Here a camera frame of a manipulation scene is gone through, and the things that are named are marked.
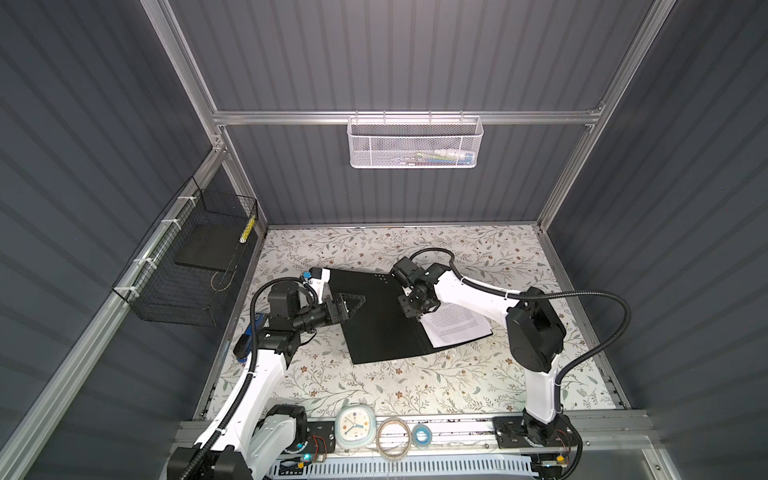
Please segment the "floral tablecloth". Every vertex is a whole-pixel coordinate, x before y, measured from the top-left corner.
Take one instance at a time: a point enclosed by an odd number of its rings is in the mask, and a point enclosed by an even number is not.
[[[271,230],[250,287],[278,276],[296,276],[312,266],[389,272],[401,257],[423,247],[455,252],[466,275],[497,286],[523,290],[535,285],[560,290],[530,226],[393,227],[349,230]],[[420,264],[447,263],[445,254],[425,253]],[[562,365],[586,351],[564,300],[552,302],[565,324]],[[259,310],[265,310],[266,294]],[[235,339],[248,324],[243,311]],[[525,406],[522,368],[512,359],[506,330],[493,323],[493,335],[433,355],[353,365],[340,326],[320,329],[299,349],[269,408],[299,404],[310,417],[335,416],[347,403],[370,405],[377,415],[519,412]],[[230,353],[214,390],[207,418],[212,419],[240,377],[243,366]],[[567,409],[612,409],[614,403],[589,360],[565,377]]]

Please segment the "clock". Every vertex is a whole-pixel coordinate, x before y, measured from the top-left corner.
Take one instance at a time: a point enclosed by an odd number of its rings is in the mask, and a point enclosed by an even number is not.
[[[373,441],[376,435],[376,416],[362,403],[341,409],[334,426],[336,444],[342,449],[357,449]]]

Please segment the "white mesh basket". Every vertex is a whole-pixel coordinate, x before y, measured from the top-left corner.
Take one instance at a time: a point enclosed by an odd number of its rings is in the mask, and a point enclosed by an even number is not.
[[[354,168],[472,168],[477,164],[479,117],[350,117],[349,163]]]

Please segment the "tape roll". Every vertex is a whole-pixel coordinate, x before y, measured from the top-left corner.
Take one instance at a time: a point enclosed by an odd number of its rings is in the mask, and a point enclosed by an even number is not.
[[[427,425],[419,423],[413,427],[411,441],[418,449],[425,449],[432,443],[432,430]]]

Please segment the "white paper document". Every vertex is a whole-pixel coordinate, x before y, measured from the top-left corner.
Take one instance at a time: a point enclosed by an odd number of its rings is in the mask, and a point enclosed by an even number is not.
[[[491,334],[491,324],[483,315],[455,303],[444,302],[436,312],[425,313],[421,321],[435,348]]]

